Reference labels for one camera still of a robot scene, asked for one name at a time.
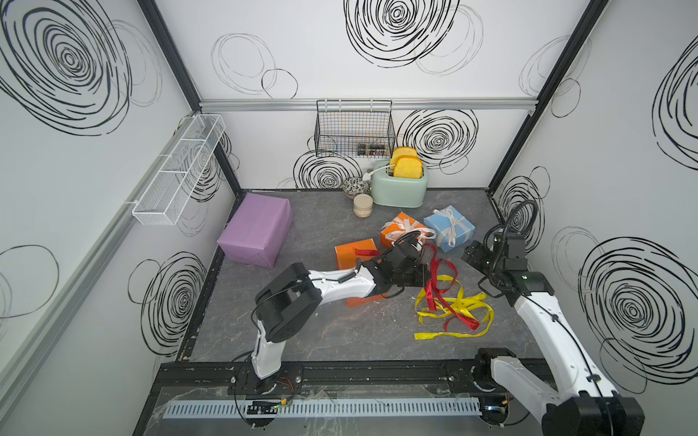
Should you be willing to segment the yellow ribbon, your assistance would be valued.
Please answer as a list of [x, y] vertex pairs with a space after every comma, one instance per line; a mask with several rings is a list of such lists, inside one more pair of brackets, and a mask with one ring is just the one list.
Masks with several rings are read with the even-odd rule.
[[452, 297], [445, 296], [447, 290], [432, 287], [429, 283], [416, 296], [414, 312], [418, 322], [442, 321], [438, 332], [416, 332], [416, 341], [434, 340], [439, 337], [470, 339], [485, 336], [493, 322], [494, 309], [484, 292], [467, 296], [465, 287], [454, 276], [439, 274], [436, 284], [450, 284], [456, 290]]

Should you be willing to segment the orange box red ribbon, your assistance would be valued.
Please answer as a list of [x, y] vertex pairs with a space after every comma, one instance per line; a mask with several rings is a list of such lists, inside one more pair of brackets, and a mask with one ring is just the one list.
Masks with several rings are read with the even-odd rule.
[[373, 239], [338, 245], [334, 247], [334, 252], [338, 270], [354, 268], [358, 260], [369, 261], [380, 254]]

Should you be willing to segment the purple gift box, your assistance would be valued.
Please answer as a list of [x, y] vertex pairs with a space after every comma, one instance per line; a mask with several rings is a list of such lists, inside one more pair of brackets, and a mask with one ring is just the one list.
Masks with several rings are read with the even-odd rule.
[[293, 220], [288, 199], [247, 194], [217, 244], [229, 260], [272, 268]]

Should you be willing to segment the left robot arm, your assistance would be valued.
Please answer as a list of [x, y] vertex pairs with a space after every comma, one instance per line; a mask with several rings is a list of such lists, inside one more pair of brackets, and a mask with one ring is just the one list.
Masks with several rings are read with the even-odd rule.
[[348, 269], [320, 272], [293, 263], [283, 270], [254, 298], [251, 321], [257, 334], [250, 361], [256, 379], [265, 382], [278, 374], [286, 342], [318, 307], [352, 298], [393, 298], [408, 287], [425, 286], [429, 277], [423, 262], [425, 247], [418, 233], [411, 231], [383, 253], [357, 260]]

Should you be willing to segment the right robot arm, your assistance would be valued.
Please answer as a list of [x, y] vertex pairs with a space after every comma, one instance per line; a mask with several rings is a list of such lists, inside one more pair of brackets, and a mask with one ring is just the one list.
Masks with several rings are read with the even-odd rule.
[[510, 392], [541, 425], [545, 435], [638, 435], [645, 424], [642, 407], [617, 388], [594, 364], [563, 315], [552, 285], [526, 259], [525, 237], [514, 228], [521, 211], [538, 212], [525, 200], [481, 242], [471, 243], [463, 260], [482, 274], [498, 296], [516, 310], [534, 336], [554, 378], [548, 384], [510, 350], [483, 348], [473, 378], [486, 387]]

